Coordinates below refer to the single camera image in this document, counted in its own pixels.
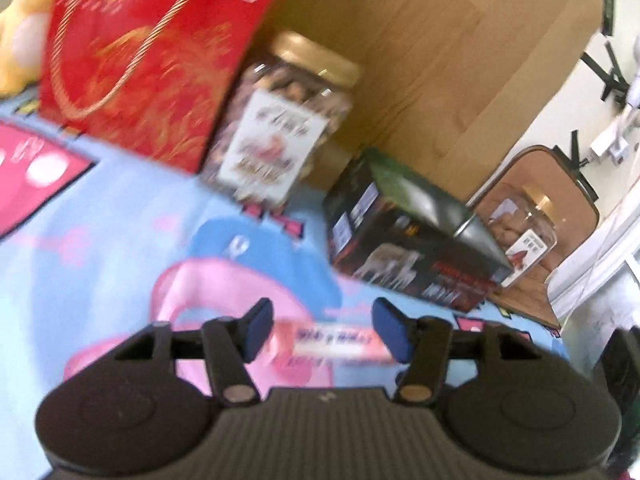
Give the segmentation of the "yellow plush toy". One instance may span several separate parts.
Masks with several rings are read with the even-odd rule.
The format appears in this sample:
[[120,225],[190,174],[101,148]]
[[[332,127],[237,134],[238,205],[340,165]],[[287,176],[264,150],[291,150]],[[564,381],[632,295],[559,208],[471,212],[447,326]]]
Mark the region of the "yellow plush toy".
[[1,96],[41,77],[54,0],[11,0],[1,12]]

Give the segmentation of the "brown cushioned chair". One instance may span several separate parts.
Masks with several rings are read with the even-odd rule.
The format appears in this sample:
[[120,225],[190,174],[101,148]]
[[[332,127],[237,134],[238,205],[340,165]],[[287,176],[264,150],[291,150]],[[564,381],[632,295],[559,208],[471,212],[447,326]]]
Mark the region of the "brown cushioned chair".
[[591,195],[558,154],[534,146],[498,173],[472,209],[513,268],[489,299],[557,330],[548,294],[551,275],[598,226]]

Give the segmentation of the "nut jar gold lid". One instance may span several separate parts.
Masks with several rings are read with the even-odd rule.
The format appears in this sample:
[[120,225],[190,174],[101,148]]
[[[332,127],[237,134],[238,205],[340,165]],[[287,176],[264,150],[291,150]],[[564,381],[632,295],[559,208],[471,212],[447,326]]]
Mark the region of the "nut jar gold lid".
[[238,202],[283,206],[352,110],[359,78],[348,58],[292,30],[279,32],[236,81],[201,180]]

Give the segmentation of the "white light bulb lamp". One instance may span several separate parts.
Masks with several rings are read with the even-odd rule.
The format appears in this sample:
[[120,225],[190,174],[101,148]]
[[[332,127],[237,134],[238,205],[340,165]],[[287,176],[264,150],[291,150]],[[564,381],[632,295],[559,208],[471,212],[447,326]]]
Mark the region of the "white light bulb lamp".
[[623,109],[614,122],[590,144],[590,151],[597,159],[608,157],[615,166],[620,166],[628,155],[629,142],[625,138],[626,134],[639,125],[639,38],[634,40],[632,55],[636,72],[623,99]]

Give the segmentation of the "pink white snack bar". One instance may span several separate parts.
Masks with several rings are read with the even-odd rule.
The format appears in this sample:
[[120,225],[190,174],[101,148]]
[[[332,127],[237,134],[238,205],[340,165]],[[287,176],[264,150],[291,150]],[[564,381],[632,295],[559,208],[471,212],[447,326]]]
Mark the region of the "pink white snack bar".
[[393,362],[372,328],[336,323],[277,321],[264,351],[272,358]]

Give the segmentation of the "cartoon pig blue tablecloth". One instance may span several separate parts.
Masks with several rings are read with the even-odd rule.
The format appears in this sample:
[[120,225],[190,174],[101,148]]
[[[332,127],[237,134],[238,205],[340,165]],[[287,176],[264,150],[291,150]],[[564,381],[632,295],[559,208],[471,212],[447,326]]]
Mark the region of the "cartoon pig blue tablecloth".
[[180,330],[259,297],[278,322],[365,330],[383,289],[337,273],[322,194],[283,214],[41,119],[27,91],[1,105],[1,474],[40,479],[43,397],[154,321]]

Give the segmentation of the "wooden board panel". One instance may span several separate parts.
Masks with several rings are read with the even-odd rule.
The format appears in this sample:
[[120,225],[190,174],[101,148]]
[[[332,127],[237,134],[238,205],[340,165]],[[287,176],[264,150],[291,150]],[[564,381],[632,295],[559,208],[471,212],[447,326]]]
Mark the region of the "wooden board panel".
[[329,188],[371,145],[466,200],[560,90],[601,12],[602,0],[277,0],[268,32],[362,70],[309,183]]

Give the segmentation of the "open black green box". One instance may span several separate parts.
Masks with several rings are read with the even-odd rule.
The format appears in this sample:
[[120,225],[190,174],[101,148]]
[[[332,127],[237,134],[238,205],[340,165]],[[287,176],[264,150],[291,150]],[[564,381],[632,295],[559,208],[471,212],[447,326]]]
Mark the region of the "open black green box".
[[393,292],[469,312],[513,271],[475,212],[376,148],[347,164],[323,212],[332,266]]

